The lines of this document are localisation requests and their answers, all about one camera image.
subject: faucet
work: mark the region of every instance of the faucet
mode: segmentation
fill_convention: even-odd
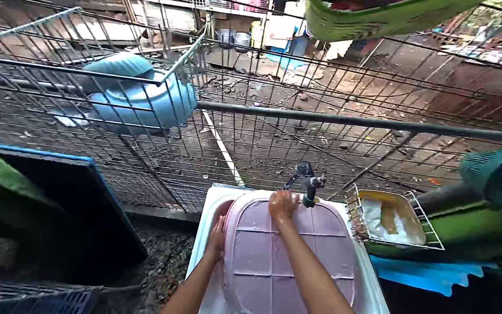
[[[304,184],[307,189],[307,192],[303,195],[301,203],[305,207],[315,206],[315,193],[318,188],[324,187],[326,176],[324,174],[321,176],[315,176],[315,172],[313,171],[311,163],[308,161],[300,161],[296,165],[296,168],[290,180],[284,184],[283,189],[289,189],[298,178],[305,179]]]

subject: metal pot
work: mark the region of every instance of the metal pot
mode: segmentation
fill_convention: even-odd
[[[248,33],[235,33],[234,44],[249,47],[250,43],[251,43],[251,35],[249,35]],[[235,50],[241,53],[248,51],[247,49],[241,47],[236,47]]]
[[[216,32],[216,39],[221,42],[232,43],[234,42],[234,30],[229,30],[227,28],[221,28]]]

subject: hand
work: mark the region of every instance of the hand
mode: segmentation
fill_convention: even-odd
[[[275,223],[292,221],[293,213],[300,203],[299,195],[295,197],[288,190],[278,190],[270,195],[268,212],[275,218]]]
[[[219,261],[222,258],[222,251],[224,250],[224,234],[222,233],[222,228],[224,227],[225,221],[226,216],[220,216],[218,222],[214,225],[209,234],[209,243],[206,245],[205,254],[210,254],[214,258],[214,261]]]

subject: pink plastic lid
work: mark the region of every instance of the pink plastic lid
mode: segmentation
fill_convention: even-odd
[[[224,234],[224,296],[232,312],[307,313],[286,248],[268,213],[270,191],[238,198],[227,213]],[[352,305],[356,256],[344,222],[329,202],[300,205],[298,232]]]

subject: person's left hand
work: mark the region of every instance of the person's left hand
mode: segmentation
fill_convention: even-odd
[[[214,261],[219,261],[222,258],[222,251],[224,250],[224,234],[222,233],[224,221],[226,221],[226,216],[218,218],[218,222],[210,232],[209,243],[206,245],[205,254],[213,256]]]

